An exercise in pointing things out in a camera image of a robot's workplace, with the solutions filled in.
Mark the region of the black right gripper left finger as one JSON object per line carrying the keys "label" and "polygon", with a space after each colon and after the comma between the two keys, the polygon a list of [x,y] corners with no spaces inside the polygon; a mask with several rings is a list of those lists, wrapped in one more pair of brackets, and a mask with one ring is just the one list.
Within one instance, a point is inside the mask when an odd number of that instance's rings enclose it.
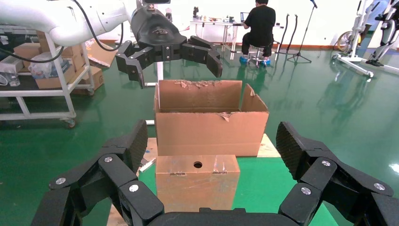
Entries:
{"label": "black right gripper left finger", "polygon": [[34,226],[80,226],[97,203],[110,199],[129,226],[147,226],[164,205],[138,179],[147,148],[147,124],[105,142],[92,159],[51,179],[32,220]]}

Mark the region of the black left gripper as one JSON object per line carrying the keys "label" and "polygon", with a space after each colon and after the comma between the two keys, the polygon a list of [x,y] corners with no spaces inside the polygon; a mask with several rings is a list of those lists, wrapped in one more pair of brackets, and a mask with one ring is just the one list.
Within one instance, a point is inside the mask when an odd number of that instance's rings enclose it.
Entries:
{"label": "black left gripper", "polygon": [[223,64],[216,45],[198,36],[188,40],[159,10],[139,8],[133,13],[131,29],[138,44],[125,41],[116,54],[117,67],[130,81],[145,87],[143,70],[154,61],[184,59],[207,66],[216,77],[222,76]]}

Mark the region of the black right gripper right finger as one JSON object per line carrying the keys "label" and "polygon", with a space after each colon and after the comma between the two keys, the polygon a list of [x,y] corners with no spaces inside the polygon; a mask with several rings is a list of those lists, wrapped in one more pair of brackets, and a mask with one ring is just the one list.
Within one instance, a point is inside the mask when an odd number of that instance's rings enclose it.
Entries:
{"label": "black right gripper right finger", "polygon": [[393,189],[339,160],[323,142],[301,136],[289,122],[282,121],[276,149],[296,181],[279,214],[307,226],[327,202],[355,226],[398,225],[399,201]]}

